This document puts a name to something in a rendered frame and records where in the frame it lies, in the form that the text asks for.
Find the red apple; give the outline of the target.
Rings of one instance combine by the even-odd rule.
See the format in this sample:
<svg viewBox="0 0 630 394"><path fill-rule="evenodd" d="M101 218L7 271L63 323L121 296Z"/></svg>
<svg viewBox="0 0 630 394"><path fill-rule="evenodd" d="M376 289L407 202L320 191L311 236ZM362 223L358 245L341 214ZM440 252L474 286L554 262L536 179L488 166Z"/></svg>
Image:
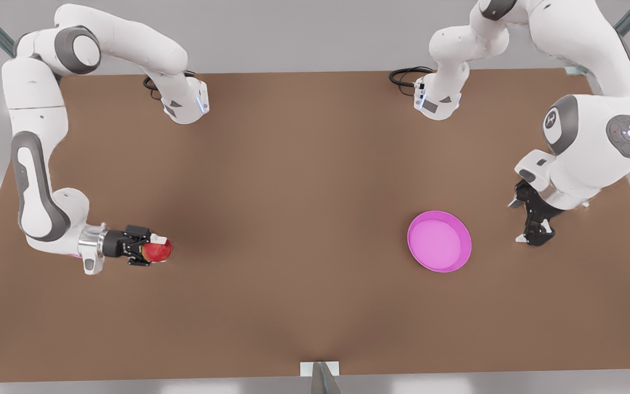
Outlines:
<svg viewBox="0 0 630 394"><path fill-rule="evenodd" d="M148 262L163 262L168 260L172 255L173 245L172 242L167 239L164 244L153 244L148 242L142 246L142 257Z"/></svg>

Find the pink round plate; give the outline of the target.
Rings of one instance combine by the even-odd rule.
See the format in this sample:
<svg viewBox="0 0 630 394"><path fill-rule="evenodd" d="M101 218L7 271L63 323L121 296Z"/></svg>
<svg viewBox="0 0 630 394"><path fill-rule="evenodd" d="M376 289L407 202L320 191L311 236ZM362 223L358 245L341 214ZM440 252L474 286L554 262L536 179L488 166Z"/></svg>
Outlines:
<svg viewBox="0 0 630 394"><path fill-rule="evenodd" d="M415 217L407 230L411 255L423 267L450 273L463 267L472 252L468 228L444 211L427 211Z"/></svg>

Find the silver frame post with foot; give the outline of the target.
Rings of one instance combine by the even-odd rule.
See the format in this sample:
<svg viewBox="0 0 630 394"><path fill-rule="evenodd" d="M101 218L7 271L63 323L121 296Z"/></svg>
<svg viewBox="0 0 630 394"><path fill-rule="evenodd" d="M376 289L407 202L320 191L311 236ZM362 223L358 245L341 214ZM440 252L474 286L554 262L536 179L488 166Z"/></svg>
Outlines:
<svg viewBox="0 0 630 394"><path fill-rule="evenodd" d="M310 377L310 394L342 394L335 379L340 376L339 361L300 362L300 376Z"/></svg>

